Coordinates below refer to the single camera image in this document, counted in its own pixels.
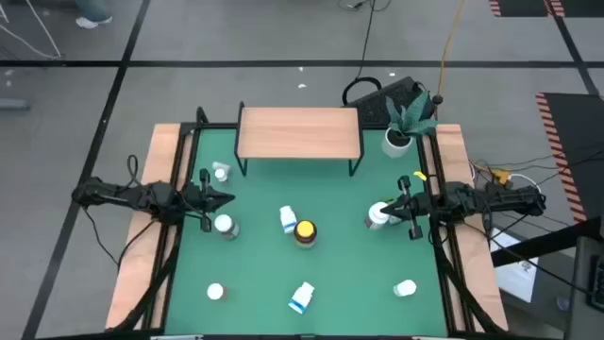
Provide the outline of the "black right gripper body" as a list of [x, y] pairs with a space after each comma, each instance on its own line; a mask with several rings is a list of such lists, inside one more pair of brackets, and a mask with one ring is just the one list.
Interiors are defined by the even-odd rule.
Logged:
[[401, 219], [410, 222], [409, 236], [411, 240], [424, 237], [421, 227], [417, 223], [417, 217], [428, 214], [428, 198], [424, 193], [411, 195], [411, 182], [409, 176], [402, 176], [398, 180], [398, 187], [402, 192]]

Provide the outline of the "large white bottle blue label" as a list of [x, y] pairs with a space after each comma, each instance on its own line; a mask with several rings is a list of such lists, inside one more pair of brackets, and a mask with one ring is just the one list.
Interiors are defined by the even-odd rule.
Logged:
[[312, 299], [315, 288], [304, 281], [292, 295], [288, 306], [299, 314], [305, 313]]

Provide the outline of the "white round plant pot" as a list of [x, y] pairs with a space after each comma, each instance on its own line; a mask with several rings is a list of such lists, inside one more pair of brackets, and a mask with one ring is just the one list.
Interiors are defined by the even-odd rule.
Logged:
[[390, 158], [403, 157], [411, 148], [413, 137], [404, 137], [400, 132], [388, 127], [381, 143], [382, 151]]

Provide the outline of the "person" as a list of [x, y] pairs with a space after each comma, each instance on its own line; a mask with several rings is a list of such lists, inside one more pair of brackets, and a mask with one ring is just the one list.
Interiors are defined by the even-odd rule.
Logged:
[[75, 23], [81, 28], [94, 29], [112, 22], [104, 0], [75, 0], [75, 4], [80, 12]]

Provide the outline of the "wooden shelf black metal frame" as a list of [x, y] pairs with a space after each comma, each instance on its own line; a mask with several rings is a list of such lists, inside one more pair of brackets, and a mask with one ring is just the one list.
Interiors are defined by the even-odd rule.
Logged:
[[243, 175], [250, 160], [346, 160], [354, 176], [364, 156], [354, 108], [251, 107], [239, 104], [234, 156]]

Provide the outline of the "white bottle maroon label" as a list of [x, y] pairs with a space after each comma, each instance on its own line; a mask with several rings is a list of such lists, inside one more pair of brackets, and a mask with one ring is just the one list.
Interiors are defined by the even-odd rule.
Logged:
[[389, 223], [390, 215], [382, 212], [383, 208], [386, 208], [388, 204], [380, 201], [373, 204], [365, 217], [365, 226], [370, 230], [379, 230]]

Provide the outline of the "black desk edge bar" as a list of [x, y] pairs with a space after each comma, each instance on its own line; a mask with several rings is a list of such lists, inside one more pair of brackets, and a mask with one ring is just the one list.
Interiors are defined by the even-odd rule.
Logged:
[[512, 264], [575, 247], [580, 237], [604, 242], [604, 220], [601, 217], [591, 218], [512, 246], [502, 246], [491, 253], [491, 258], [495, 267]]

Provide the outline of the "amber bottle yellow cap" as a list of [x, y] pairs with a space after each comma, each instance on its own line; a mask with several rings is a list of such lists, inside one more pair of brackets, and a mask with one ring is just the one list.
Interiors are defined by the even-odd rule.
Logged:
[[316, 237], [317, 228], [310, 220], [301, 220], [294, 227], [294, 239], [300, 247], [312, 247]]

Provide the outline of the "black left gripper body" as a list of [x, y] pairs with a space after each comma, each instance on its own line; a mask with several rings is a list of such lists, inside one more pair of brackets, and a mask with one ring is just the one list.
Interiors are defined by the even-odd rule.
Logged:
[[209, 197], [207, 186], [210, 182], [210, 173], [202, 168], [198, 173], [199, 183], [193, 181], [185, 184], [182, 189], [182, 201], [188, 212], [193, 212], [193, 217], [200, 221], [200, 229], [211, 232], [211, 220], [208, 217]]

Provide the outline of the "white paper sheet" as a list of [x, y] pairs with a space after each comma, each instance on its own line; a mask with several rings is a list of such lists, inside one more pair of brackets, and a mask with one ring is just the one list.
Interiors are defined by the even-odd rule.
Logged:
[[[505, 232], [501, 233], [497, 228], [492, 229], [491, 235], [494, 237], [490, 243], [492, 252], [519, 243], [518, 239]], [[538, 262], [538, 258], [532, 258], [528, 262], [520, 261], [497, 267], [495, 273], [498, 287], [516, 298], [531, 302], [537, 274], [537, 267], [532, 263]]]

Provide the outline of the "small white bottle blue label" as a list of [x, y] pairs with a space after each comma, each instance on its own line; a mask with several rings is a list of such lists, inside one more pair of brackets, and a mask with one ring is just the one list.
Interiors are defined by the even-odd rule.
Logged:
[[297, 218], [291, 206], [283, 206], [279, 209], [280, 222], [285, 233], [292, 233], [297, 225]]

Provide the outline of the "green table mat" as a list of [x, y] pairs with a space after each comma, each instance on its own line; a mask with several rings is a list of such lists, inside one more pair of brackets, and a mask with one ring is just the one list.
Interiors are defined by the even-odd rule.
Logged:
[[[240, 227], [225, 239], [196, 219], [183, 227], [165, 330], [169, 334], [446, 334], [432, 244], [411, 240], [409, 225], [370, 230], [369, 208], [399, 194], [397, 181], [420, 167], [416, 150], [399, 159], [381, 149], [383, 134], [364, 135], [365, 154], [354, 176], [344, 160], [253, 160], [247, 174], [233, 168], [216, 189], [235, 196], [223, 213]], [[312, 247], [283, 231], [279, 209], [317, 228]], [[416, 292], [393, 287], [413, 280]], [[288, 306], [304, 282], [314, 293], [305, 313]], [[225, 296], [207, 288], [221, 283]]]

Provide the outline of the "yellow power plug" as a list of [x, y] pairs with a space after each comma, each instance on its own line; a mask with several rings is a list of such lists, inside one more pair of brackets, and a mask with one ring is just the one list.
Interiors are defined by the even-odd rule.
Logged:
[[505, 169], [495, 168], [488, 164], [479, 165], [476, 162], [473, 162], [472, 165], [479, 171], [487, 172], [491, 176], [492, 181], [498, 183], [502, 187], [509, 181], [511, 173]]

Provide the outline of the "green snake plant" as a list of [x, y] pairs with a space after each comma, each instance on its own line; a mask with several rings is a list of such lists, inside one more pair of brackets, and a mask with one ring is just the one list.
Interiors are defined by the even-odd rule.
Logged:
[[396, 107], [391, 97], [386, 97], [386, 109], [390, 121], [388, 128], [398, 132], [403, 137], [419, 137], [426, 134], [433, 134], [436, 130], [437, 122], [432, 118], [424, 119], [422, 114], [429, 102], [429, 92], [421, 92], [407, 108], [404, 106]]

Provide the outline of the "grey cabinet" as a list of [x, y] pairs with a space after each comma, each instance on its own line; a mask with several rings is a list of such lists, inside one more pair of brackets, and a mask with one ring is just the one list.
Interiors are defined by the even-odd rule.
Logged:
[[563, 340], [604, 340], [604, 244], [587, 237], [577, 243]]

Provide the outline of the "black keyboard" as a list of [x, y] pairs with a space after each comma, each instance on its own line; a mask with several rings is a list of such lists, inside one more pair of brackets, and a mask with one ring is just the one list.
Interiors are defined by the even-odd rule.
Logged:
[[[348, 92], [355, 85], [368, 82], [376, 87], [376, 90], [361, 96], [358, 99], [349, 100]], [[406, 76], [385, 87], [374, 77], [365, 76], [353, 80], [343, 91], [342, 101], [346, 108], [356, 108], [361, 117], [364, 126], [382, 126], [386, 127], [390, 121], [390, 114], [387, 111], [386, 100], [390, 98], [396, 109], [404, 107], [410, 108], [411, 103], [422, 93], [429, 94], [425, 86]]]

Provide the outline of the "black mat striped edge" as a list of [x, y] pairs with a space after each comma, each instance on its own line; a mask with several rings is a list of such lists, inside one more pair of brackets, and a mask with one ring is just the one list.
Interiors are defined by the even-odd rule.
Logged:
[[573, 219], [604, 211], [604, 98], [595, 94], [537, 93], [536, 105], [551, 158]]
[[604, 18], [604, 0], [488, 0], [495, 17]]

